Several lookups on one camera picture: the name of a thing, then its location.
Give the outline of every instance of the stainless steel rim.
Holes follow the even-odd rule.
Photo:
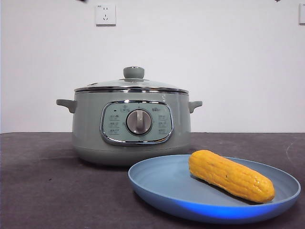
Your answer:
[[[183,94],[188,94],[187,90],[177,89],[177,88],[167,88],[167,87],[81,87],[74,90],[75,92],[117,92],[117,91],[130,91],[141,93],[143,91],[158,91],[160,93],[166,92],[179,92]]]
[[[96,91],[75,91],[76,94],[87,94],[87,93],[161,93],[161,94],[182,94],[188,96],[188,93],[182,92],[168,92],[159,90],[96,90]]]

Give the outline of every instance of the lid knob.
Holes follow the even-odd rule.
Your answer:
[[[123,70],[124,77],[126,79],[143,79],[144,78],[144,69],[141,67],[127,67]]]

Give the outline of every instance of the wall outlet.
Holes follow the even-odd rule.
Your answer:
[[[305,25],[305,3],[300,3],[300,25]]]
[[[115,25],[115,4],[99,4],[95,7],[96,25]]]

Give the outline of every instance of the gray tablecloth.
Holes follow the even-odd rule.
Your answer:
[[[192,133],[191,151],[198,149],[274,166],[305,187],[304,133]],[[1,228],[223,228],[180,219],[151,207],[133,192],[127,171],[78,159],[71,133],[1,134]],[[303,228],[304,197],[301,191],[297,203],[284,214],[246,227]]]

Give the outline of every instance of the control panel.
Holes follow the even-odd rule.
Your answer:
[[[101,134],[113,145],[157,144],[173,132],[170,108],[161,102],[116,101],[102,111]]]

